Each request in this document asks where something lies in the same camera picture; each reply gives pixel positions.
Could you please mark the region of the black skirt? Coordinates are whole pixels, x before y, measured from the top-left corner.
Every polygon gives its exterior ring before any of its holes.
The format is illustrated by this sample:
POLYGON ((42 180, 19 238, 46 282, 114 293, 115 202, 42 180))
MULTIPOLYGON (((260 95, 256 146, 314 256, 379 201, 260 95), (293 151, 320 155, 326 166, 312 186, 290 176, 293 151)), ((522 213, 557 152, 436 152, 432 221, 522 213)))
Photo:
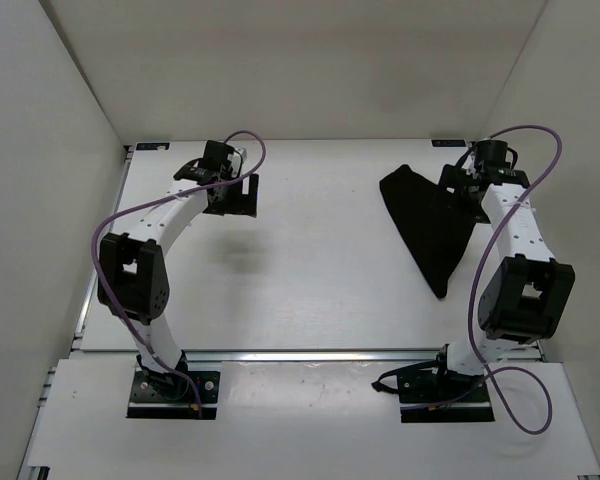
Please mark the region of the black skirt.
POLYGON ((379 181, 387 211, 434 296, 447 296, 476 222, 431 208, 436 184, 403 164, 379 181))

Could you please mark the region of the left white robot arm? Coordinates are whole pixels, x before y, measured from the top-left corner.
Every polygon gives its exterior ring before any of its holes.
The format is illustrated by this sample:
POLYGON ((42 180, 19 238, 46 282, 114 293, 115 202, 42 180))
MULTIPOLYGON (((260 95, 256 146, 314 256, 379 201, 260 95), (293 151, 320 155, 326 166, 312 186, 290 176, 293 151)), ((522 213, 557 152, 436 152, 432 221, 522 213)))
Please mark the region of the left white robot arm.
POLYGON ((217 142, 211 146, 211 152, 174 174, 163 203, 150 207, 133 227, 100 240, 98 300, 126 323, 146 381, 168 398, 186 392, 189 373, 165 317, 167 253, 201 214, 257 215, 259 176, 241 176, 246 150, 217 142), (242 190, 245 180, 247 191, 242 190))

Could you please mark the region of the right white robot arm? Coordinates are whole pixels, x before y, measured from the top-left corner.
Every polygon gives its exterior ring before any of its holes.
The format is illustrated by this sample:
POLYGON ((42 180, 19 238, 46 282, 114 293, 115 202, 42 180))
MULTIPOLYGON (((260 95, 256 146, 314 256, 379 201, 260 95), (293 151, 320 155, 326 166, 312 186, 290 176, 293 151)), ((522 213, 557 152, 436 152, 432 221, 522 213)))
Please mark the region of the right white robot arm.
POLYGON ((465 376, 520 345, 554 335, 575 283, 571 265, 560 263, 538 228, 526 191, 526 174, 507 162, 444 167, 435 206, 453 220, 492 228, 488 249, 499 265, 484 289, 472 285, 469 335, 445 348, 446 365, 428 376, 429 391, 451 400, 465 376))

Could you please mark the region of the right blue label sticker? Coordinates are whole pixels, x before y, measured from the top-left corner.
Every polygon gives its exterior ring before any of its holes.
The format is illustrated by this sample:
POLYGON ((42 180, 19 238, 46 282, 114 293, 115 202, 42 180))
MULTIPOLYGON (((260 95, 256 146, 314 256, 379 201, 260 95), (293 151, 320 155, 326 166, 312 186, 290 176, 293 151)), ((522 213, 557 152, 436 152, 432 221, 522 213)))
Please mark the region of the right blue label sticker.
POLYGON ((434 148, 464 148, 466 142, 459 139, 432 139, 431 144, 434 148))

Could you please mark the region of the blue label sticker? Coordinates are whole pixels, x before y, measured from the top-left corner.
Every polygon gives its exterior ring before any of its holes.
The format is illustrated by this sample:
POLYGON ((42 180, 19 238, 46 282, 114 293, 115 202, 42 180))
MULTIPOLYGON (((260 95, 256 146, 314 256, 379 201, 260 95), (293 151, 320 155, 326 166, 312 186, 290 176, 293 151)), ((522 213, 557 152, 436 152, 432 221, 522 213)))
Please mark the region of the blue label sticker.
POLYGON ((466 142, 459 139, 432 139, 431 144, 434 148, 464 148, 466 142))
POLYGON ((136 144, 136 151, 161 151, 170 148, 169 142, 139 142, 136 144))

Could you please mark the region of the left blue label sticker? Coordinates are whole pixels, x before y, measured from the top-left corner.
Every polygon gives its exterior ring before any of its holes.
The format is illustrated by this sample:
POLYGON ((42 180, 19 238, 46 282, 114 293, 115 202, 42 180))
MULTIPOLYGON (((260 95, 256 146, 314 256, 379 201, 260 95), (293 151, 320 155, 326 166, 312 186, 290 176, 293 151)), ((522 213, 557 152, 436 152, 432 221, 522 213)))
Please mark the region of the left blue label sticker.
POLYGON ((170 148, 169 142, 139 142, 136 144, 136 151, 161 151, 170 148))

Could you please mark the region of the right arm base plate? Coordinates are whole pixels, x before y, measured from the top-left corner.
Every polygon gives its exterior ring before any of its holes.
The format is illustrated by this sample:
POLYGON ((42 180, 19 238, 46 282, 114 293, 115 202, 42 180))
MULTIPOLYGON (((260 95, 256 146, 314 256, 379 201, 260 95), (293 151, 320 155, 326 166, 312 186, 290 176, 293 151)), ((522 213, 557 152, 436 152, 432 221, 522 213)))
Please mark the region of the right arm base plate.
POLYGON ((495 420, 481 376, 420 369, 397 375, 403 424, 489 423, 495 420))

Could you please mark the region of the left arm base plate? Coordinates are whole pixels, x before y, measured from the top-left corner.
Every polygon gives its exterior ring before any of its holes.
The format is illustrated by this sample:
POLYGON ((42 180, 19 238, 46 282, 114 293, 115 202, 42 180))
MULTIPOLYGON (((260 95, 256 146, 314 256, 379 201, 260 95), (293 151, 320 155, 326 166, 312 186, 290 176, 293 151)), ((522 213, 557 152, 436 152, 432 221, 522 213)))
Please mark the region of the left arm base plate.
POLYGON ((189 383, 177 380, 174 386, 159 386, 137 368, 134 372, 127 405, 129 419, 215 420, 219 400, 221 372, 190 371, 200 403, 189 383))

